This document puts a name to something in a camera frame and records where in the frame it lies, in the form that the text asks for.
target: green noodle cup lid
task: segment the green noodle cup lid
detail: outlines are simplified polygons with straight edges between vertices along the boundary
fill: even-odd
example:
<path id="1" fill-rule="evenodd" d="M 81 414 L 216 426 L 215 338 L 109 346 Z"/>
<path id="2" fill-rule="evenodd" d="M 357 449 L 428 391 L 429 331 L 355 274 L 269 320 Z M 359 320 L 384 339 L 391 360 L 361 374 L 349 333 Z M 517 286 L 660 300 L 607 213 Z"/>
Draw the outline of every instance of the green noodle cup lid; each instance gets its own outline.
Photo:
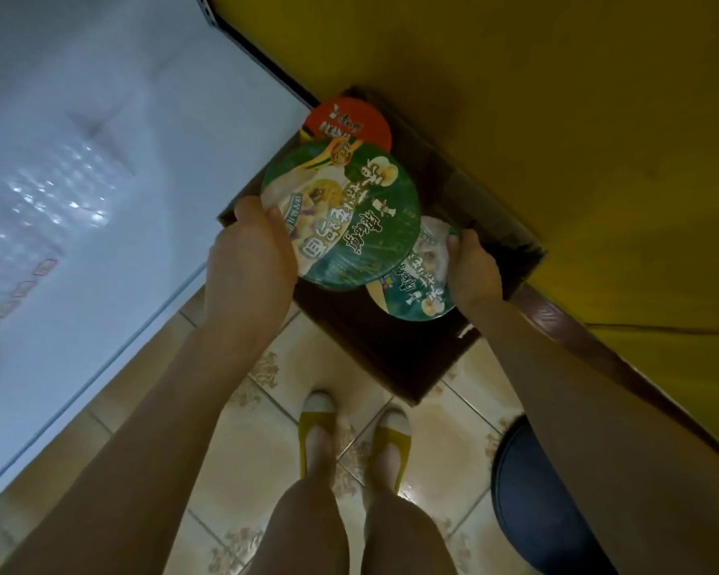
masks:
<path id="1" fill-rule="evenodd" d="M 261 202 L 277 205 L 298 274 L 326 288 L 356 288 L 402 262 L 418 238 L 418 193 L 392 155 L 361 139 L 305 143 L 272 163 Z"/>
<path id="2" fill-rule="evenodd" d="M 412 252 L 403 262 L 366 285 L 375 303 L 403 320 L 432 320 L 454 307 L 447 288 L 448 234 L 457 234 L 447 222 L 422 216 Z"/>

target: instant noodle cup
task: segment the instant noodle cup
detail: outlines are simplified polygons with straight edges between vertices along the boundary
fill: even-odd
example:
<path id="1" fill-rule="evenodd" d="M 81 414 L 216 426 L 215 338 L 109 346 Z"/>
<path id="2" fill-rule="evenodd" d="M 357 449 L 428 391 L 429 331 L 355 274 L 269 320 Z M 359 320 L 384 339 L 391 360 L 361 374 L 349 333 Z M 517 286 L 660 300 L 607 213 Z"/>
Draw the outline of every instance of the instant noodle cup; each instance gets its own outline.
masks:
<path id="1" fill-rule="evenodd" d="M 375 303 L 398 319 L 436 319 L 454 307 L 447 288 L 448 234 L 458 232 L 447 222 L 422 216 L 421 229 L 403 262 L 366 285 Z"/>
<path id="2" fill-rule="evenodd" d="M 418 239 L 421 211 L 412 180 L 392 155 L 360 139 L 305 143 L 270 165 L 261 203 L 277 205 L 298 274 L 326 288 L 380 278 Z"/>
<path id="3" fill-rule="evenodd" d="M 302 141 L 326 137 L 354 137 L 392 150 L 392 131 L 373 105 L 350 96 L 339 96 L 312 109 L 301 127 Z"/>

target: yellow slipper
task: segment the yellow slipper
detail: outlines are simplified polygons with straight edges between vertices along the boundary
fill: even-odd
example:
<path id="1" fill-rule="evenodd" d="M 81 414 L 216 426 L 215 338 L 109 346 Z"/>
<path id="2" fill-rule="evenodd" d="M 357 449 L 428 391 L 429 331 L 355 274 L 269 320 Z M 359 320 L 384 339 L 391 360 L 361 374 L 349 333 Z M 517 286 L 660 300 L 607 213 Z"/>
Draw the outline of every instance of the yellow slipper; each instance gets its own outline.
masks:
<path id="1" fill-rule="evenodd" d="M 387 409 L 383 415 L 381 415 L 381 419 L 375 427 L 373 446 L 370 449 L 370 456 L 368 457 L 365 468 L 365 476 L 368 477 L 368 479 L 372 475 L 373 467 L 379 454 L 383 452 L 383 449 L 389 444 L 394 444 L 397 449 L 399 449 L 399 458 L 401 461 L 399 472 L 397 473 L 397 480 L 394 485 L 394 493 L 397 494 L 399 493 L 399 485 L 403 481 L 403 474 L 405 473 L 405 467 L 407 467 L 408 458 L 410 457 L 410 446 L 412 444 L 410 421 L 401 409 Z"/>
<path id="2" fill-rule="evenodd" d="M 325 432 L 334 436 L 336 434 L 336 405 L 333 398 L 324 391 L 315 391 L 309 394 L 301 409 L 298 418 L 298 445 L 301 454 L 301 477 L 307 475 L 307 435 L 315 425 L 319 425 Z"/>

